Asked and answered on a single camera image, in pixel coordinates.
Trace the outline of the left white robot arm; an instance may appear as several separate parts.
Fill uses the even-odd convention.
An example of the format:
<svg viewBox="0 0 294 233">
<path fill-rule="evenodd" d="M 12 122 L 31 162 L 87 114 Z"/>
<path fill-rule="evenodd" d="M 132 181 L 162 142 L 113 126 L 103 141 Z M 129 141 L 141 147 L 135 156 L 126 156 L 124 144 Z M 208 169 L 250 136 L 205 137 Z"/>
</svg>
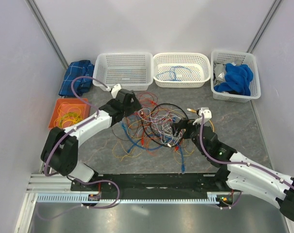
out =
<svg viewBox="0 0 294 233">
<path fill-rule="evenodd" d="M 78 161 L 79 147 L 94 135 L 142 109 L 132 91 L 121 88 L 112 90 L 111 94 L 112 99 L 78 124 L 50 130 L 41 153 L 45 176 L 69 176 L 81 182 L 88 191 L 97 188 L 97 172 Z"/>
</svg>

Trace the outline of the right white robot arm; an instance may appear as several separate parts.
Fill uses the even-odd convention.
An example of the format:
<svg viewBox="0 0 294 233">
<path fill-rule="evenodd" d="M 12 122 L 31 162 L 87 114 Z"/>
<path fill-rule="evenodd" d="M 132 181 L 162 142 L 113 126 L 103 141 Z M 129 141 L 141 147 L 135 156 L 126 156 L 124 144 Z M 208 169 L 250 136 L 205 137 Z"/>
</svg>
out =
<svg viewBox="0 0 294 233">
<path fill-rule="evenodd" d="M 269 169 L 219 141 L 212 128 L 193 119 L 171 123 L 173 134 L 182 133 L 215 167 L 225 171 L 214 178 L 215 188 L 228 188 L 262 199 L 294 222 L 294 177 Z"/>
</svg>

